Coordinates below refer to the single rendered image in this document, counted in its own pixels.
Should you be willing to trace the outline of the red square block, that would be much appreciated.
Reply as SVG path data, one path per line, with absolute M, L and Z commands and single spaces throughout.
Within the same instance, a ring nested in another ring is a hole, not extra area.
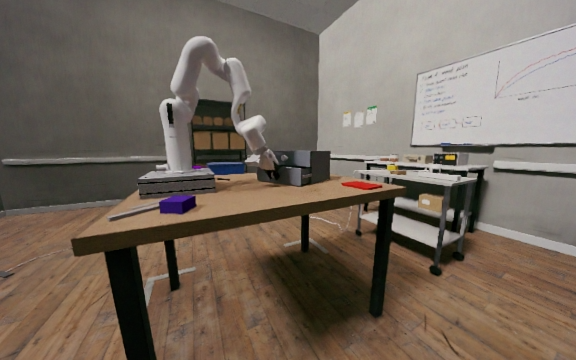
M 383 187 L 383 185 L 377 185 L 377 184 L 371 184 L 371 183 L 365 183 L 365 182 L 359 182 L 359 181 L 342 183 L 342 185 L 348 186 L 348 187 L 353 187 L 353 188 L 358 188 L 358 189 L 363 189 L 363 190 L 373 190 L 373 189 Z

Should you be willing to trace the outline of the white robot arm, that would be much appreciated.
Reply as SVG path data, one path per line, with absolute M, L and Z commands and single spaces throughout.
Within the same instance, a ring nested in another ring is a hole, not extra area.
M 247 166 L 261 167 L 263 162 L 259 158 L 268 150 L 261 134 L 266 128 L 266 121 L 262 116 L 240 120 L 241 107 L 252 94 L 243 66 L 236 58 L 222 59 L 215 43 L 199 36 L 189 40 L 182 51 L 171 82 L 176 100 L 166 99 L 160 105 L 168 163 L 156 165 L 156 169 L 165 169 L 165 174 L 196 172 L 196 169 L 192 169 L 187 124 L 192 120 L 199 101 L 196 83 L 202 63 L 208 71 L 229 83 L 234 96 L 232 121 L 239 136 L 245 138 L 253 152 L 244 162 Z

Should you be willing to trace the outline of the purple block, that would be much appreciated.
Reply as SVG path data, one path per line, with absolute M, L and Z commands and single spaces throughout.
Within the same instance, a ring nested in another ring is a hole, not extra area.
M 196 207 L 196 196 L 175 195 L 159 201 L 160 214 L 184 214 Z

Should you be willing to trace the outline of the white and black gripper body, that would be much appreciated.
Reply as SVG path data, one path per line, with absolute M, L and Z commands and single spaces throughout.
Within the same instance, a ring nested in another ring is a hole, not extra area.
M 275 155 L 273 154 L 273 152 L 268 149 L 266 150 L 263 155 L 259 158 L 262 160 L 263 164 L 261 165 L 261 169 L 265 169 L 265 170 L 274 170 L 274 164 L 273 161 L 279 165 Z

